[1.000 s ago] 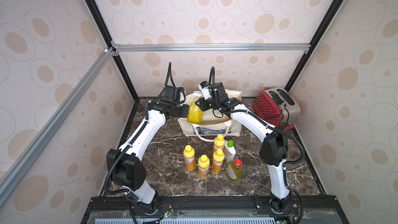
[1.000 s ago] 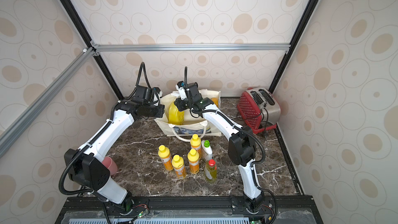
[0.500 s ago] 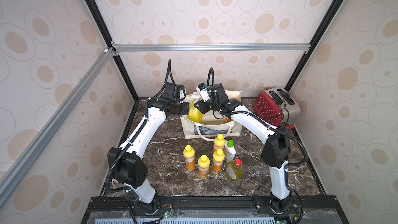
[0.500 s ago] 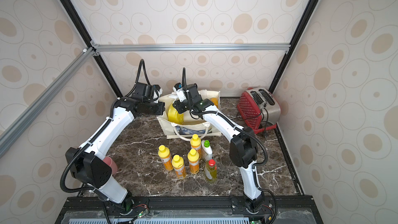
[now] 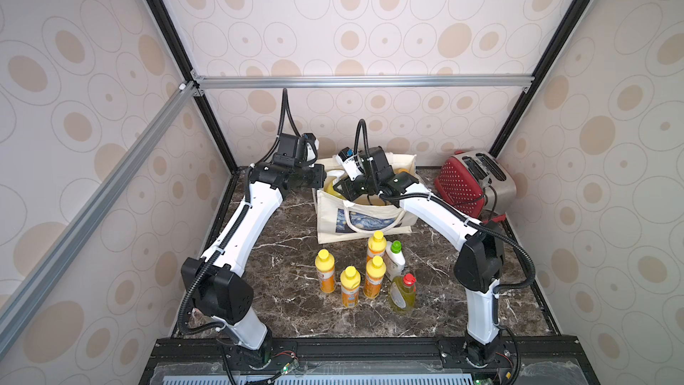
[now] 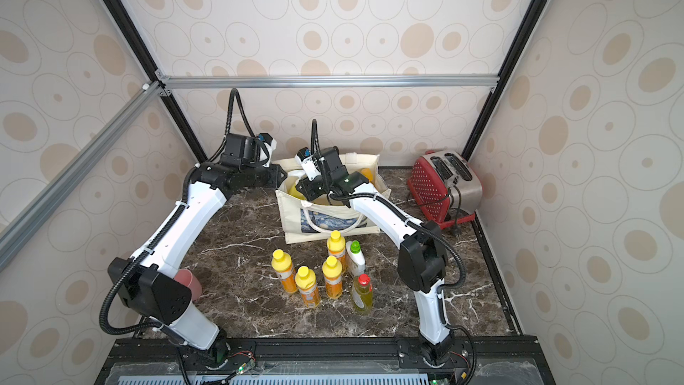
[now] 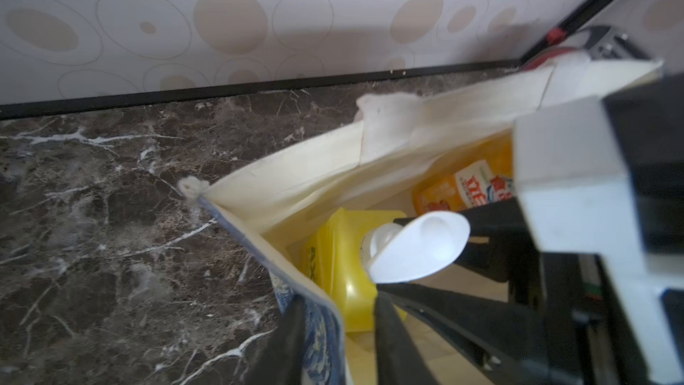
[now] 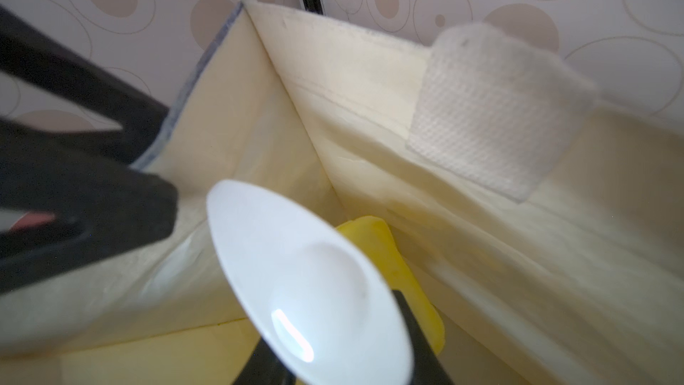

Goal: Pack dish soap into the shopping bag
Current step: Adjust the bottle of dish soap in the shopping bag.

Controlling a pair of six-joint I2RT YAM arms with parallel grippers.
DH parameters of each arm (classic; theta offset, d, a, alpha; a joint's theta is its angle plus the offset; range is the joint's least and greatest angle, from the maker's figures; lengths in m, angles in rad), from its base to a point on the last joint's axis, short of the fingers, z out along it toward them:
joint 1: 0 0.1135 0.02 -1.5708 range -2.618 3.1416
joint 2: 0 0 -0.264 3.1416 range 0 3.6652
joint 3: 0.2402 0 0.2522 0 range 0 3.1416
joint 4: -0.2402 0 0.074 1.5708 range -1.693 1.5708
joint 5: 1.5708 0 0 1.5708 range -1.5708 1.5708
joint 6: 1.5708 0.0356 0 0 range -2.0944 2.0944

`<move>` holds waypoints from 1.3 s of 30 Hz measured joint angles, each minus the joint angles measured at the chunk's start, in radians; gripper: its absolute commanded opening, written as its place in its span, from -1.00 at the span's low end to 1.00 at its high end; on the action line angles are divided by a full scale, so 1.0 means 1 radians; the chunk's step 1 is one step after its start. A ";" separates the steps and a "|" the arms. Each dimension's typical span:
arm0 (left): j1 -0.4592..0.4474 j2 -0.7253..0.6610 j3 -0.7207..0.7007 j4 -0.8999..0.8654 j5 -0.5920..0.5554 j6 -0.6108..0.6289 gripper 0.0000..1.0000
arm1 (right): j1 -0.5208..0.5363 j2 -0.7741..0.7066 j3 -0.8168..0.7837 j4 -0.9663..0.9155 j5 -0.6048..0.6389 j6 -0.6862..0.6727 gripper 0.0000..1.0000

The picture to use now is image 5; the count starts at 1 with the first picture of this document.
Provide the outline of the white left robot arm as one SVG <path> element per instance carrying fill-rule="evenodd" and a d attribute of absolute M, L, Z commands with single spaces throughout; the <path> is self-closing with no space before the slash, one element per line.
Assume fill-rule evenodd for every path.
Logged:
<path fill-rule="evenodd" d="M 272 333 L 259 320 L 254 290 L 243 274 L 249 254 L 274 212 L 292 189 L 321 189 L 324 165 L 285 167 L 260 163 L 245 171 L 244 196 L 217 240 L 199 258 L 187 258 L 181 274 L 185 295 L 177 315 L 183 335 L 213 329 L 244 349 L 267 353 Z"/>

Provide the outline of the orange pump dish soap bottle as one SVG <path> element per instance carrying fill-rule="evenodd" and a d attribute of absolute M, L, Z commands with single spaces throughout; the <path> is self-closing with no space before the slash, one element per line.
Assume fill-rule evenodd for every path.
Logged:
<path fill-rule="evenodd" d="M 382 201 L 390 202 L 398 207 L 402 197 L 408 194 L 408 188 L 419 182 L 420 180 L 418 180 L 416 176 L 403 171 L 395 174 L 395 176 L 383 186 L 382 191 L 379 194 L 374 195 L 379 196 Z"/>

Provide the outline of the cream starry night tote bag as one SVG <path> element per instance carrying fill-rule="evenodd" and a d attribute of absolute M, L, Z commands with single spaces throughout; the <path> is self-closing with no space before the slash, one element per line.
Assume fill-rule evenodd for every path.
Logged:
<path fill-rule="evenodd" d="M 368 239 L 374 232 L 386 235 L 411 233 L 417 216 L 401 210 L 378 196 L 348 201 L 324 189 L 313 192 L 320 244 Z"/>

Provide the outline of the yellow pump dish soap bottle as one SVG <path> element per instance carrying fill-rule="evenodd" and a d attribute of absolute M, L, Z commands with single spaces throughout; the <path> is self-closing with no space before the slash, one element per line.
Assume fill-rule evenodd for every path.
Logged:
<path fill-rule="evenodd" d="M 345 196 L 342 195 L 340 192 L 338 192 L 335 189 L 335 185 L 340 180 L 345 178 L 346 176 L 347 176 L 347 173 L 343 170 L 332 170 L 332 171 L 328 172 L 326 182 L 324 185 L 324 192 L 326 192 L 326 194 L 332 195 L 336 198 L 340 198 L 342 200 L 345 200 L 346 199 Z"/>

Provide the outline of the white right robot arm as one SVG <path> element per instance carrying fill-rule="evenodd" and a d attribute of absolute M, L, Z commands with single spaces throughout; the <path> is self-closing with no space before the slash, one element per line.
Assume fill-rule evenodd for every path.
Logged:
<path fill-rule="evenodd" d="M 466 289 L 468 351 L 491 358 L 501 345 L 498 299 L 504 261 L 502 238 L 490 226 L 456 210 L 429 190 L 416 176 L 393 170 L 383 178 L 344 171 L 333 173 L 334 190 L 349 201 L 365 195 L 405 210 L 441 233 L 458 252 L 456 280 Z"/>

